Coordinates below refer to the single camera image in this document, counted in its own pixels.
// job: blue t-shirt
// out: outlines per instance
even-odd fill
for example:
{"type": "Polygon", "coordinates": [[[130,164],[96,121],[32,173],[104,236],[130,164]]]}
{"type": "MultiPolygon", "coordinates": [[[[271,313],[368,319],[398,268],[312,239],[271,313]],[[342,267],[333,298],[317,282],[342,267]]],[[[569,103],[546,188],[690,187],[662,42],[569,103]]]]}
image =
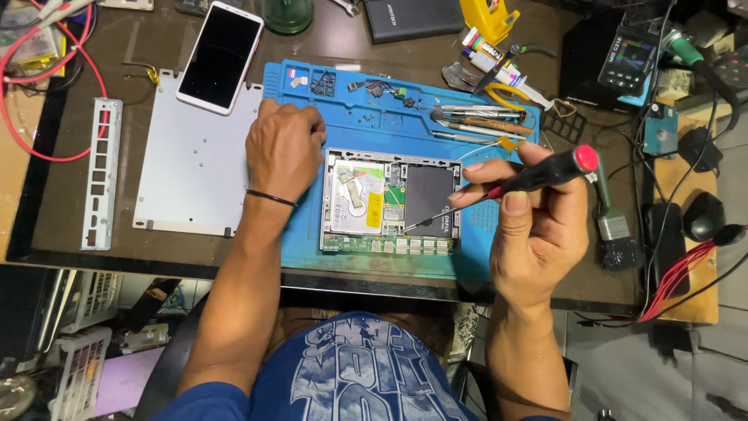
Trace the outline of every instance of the blue t-shirt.
{"type": "Polygon", "coordinates": [[[472,421],[476,417],[454,399],[446,373],[423,342],[371,313],[350,312],[286,340],[260,370],[249,399],[232,384],[200,384],[154,419],[472,421]]]}

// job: black wristband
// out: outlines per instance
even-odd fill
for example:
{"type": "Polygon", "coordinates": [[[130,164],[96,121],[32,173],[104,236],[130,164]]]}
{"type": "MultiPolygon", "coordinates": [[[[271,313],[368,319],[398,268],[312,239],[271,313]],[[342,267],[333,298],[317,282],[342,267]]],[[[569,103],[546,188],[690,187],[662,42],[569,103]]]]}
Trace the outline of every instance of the black wristband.
{"type": "Polygon", "coordinates": [[[286,199],[281,199],[279,197],[270,196],[267,193],[258,192],[257,190],[249,189],[249,190],[247,190],[247,194],[248,195],[257,196],[257,197],[264,197],[265,199],[274,200],[274,201],[276,201],[278,203],[282,203],[284,205],[289,205],[291,208],[298,208],[298,205],[296,203],[294,203],[294,202],[290,202],[290,201],[288,201],[286,199]]]}

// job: brush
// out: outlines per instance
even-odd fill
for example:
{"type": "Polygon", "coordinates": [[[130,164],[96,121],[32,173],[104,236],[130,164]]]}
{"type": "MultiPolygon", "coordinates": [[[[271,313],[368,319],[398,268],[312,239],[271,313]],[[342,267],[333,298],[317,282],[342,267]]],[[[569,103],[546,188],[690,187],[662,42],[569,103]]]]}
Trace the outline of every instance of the brush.
{"type": "Polygon", "coordinates": [[[626,216],[613,206],[610,200],[602,157],[598,157],[598,169],[595,172],[598,176],[597,190],[600,198],[597,221],[600,229],[598,256],[601,266],[604,270],[612,272],[642,267],[644,254],[631,238],[626,216]]]}

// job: computer mouse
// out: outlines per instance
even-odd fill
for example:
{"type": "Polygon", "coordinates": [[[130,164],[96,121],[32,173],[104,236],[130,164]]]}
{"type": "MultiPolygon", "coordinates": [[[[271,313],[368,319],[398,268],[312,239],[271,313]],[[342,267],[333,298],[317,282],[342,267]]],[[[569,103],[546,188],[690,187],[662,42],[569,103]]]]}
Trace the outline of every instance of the computer mouse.
{"type": "Polygon", "coordinates": [[[714,238],[725,224],[725,208],[709,192],[700,193],[683,215],[683,232],[699,243],[714,238]]]}

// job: person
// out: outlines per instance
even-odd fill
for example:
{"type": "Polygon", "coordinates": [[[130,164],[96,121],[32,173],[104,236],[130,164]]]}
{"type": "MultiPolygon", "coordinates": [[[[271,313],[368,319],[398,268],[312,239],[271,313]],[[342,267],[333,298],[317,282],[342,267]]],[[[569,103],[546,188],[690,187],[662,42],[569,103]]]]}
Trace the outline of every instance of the person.
{"type": "MultiPolygon", "coordinates": [[[[250,188],[297,202],[322,165],[325,121],[313,107],[260,105],[246,141],[250,188]]],[[[519,145],[526,166],[551,152],[519,145]]],[[[467,166],[462,207],[521,170],[467,166]]],[[[586,185],[508,193],[491,249],[496,300],[485,361],[505,420],[567,420],[568,381],[551,292],[581,260],[586,185]]],[[[246,195],[233,248],[206,302],[180,395],[156,417],[192,420],[475,420],[428,347],[377,315],[350,312],[289,337],[263,363],[281,295],[281,235],[293,206],[246,195]]]]}

